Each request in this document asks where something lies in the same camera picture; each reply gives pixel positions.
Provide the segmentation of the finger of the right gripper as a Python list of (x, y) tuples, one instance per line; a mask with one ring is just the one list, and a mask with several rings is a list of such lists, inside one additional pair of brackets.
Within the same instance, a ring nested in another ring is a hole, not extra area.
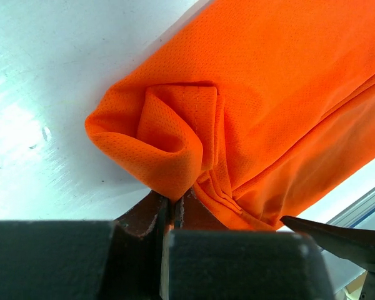
[(283, 216), (281, 222), (297, 233), (310, 235), (323, 249), (375, 273), (375, 231), (337, 227), (298, 217)]

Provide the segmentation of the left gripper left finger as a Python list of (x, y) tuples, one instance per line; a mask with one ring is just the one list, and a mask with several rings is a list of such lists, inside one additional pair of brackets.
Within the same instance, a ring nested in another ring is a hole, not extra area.
[(159, 299), (168, 200), (113, 221), (0, 221), (0, 299)]

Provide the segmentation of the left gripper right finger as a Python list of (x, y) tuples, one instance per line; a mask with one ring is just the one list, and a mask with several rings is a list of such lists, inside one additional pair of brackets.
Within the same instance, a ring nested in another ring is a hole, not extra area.
[(237, 231), (189, 190), (168, 233), (169, 299), (333, 299), (321, 253), (295, 232)]

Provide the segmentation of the orange t shirt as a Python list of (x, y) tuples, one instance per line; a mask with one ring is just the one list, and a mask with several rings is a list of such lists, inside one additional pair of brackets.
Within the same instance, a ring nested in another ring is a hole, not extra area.
[(170, 200), (277, 229), (375, 158), (375, 1), (214, 1), (85, 128)]

